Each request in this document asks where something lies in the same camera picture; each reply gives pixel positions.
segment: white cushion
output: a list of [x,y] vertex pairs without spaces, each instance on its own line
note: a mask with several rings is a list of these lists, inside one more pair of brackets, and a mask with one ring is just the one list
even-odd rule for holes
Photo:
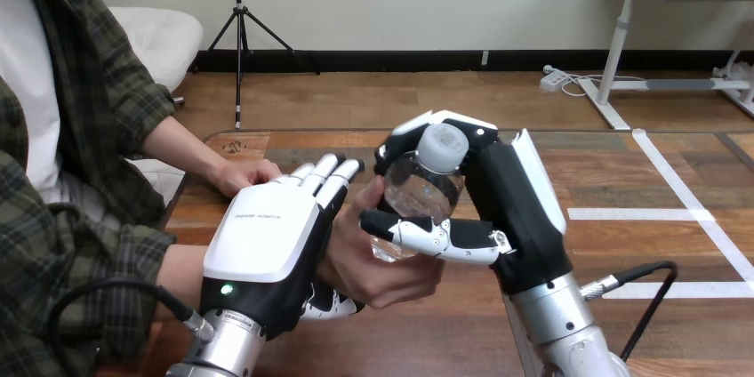
[[173,92],[186,76],[202,41],[202,25],[184,13],[140,7],[110,7],[136,56],[158,84]]
[[144,174],[152,187],[163,196],[164,204],[168,205],[186,173],[156,159],[127,160]]

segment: table surface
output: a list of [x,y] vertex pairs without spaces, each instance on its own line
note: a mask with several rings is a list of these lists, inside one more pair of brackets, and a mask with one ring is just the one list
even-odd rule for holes
[[[229,159],[266,157],[290,172],[341,152],[373,163],[386,132],[228,132],[207,144]],[[510,139],[512,132],[502,132]],[[754,134],[650,134],[734,245],[754,257]],[[566,217],[572,208],[684,208],[630,133],[533,132]],[[735,153],[726,145],[733,144]],[[351,196],[369,181],[357,177]],[[188,177],[166,229],[181,244],[206,245],[228,199]],[[475,218],[467,196],[455,217]],[[743,376],[754,373],[754,292],[696,221],[571,220],[565,237],[584,284],[648,261],[674,260],[693,298],[666,300],[629,361],[635,376]],[[662,275],[646,279],[659,282]],[[719,287],[735,289],[734,297]],[[648,300],[590,303],[610,348],[620,352]],[[178,323],[153,325],[143,359],[100,377],[162,376],[180,362],[190,335]],[[521,359],[497,283],[484,267],[448,263],[437,294],[354,317],[301,322],[269,343],[255,376],[522,376]]]

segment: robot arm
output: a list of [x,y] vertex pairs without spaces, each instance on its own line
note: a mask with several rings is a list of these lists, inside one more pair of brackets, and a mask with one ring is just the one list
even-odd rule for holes
[[333,219],[364,163],[325,155],[286,177],[242,189],[207,250],[200,314],[213,337],[197,337],[167,375],[246,377],[265,341],[299,319],[361,309],[315,281]]
[[563,245],[566,219],[526,130],[504,144],[493,125],[448,111],[428,113],[396,128],[377,148],[375,172],[384,174],[416,147],[429,124],[441,122],[469,138],[460,169],[481,221],[433,226],[429,219],[371,210],[363,213],[362,228],[420,253],[490,265],[545,364],[544,375],[628,376],[571,273]]

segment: shirt sleeve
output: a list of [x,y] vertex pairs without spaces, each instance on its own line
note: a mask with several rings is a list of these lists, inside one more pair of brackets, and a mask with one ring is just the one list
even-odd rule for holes
[[110,107],[115,115],[121,154],[140,151],[147,135],[175,107],[133,52],[128,36],[102,0],[77,0],[74,11],[85,24],[100,59]]
[[[52,369],[56,361],[44,331],[54,302],[106,277],[154,283],[174,241],[144,226],[107,229],[71,205],[46,205],[23,168],[0,150],[0,320],[5,335],[24,340],[0,343],[0,358],[34,358]],[[92,346],[106,357],[136,356],[148,341],[155,307],[155,299],[126,288],[93,293],[68,306],[60,332],[76,336],[76,344],[67,347],[79,374],[93,366]]]

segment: plaid shirt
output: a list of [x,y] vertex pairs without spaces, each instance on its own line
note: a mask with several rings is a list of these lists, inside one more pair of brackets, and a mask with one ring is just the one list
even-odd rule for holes
[[[20,103],[0,78],[0,375],[60,375],[45,341],[53,303],[73,287],[110,276],[156,279],[174,237],[153,229],[163,198],[122,156],[173,112],[102,0],[34,0],[52,59],[63,170],[99,191],[119,231],[73,205],[46,205],[26,176],[28,132]],[[97,352],[137,355],[155,302],[110,289],[71,304],[60,322],[78,373]]]

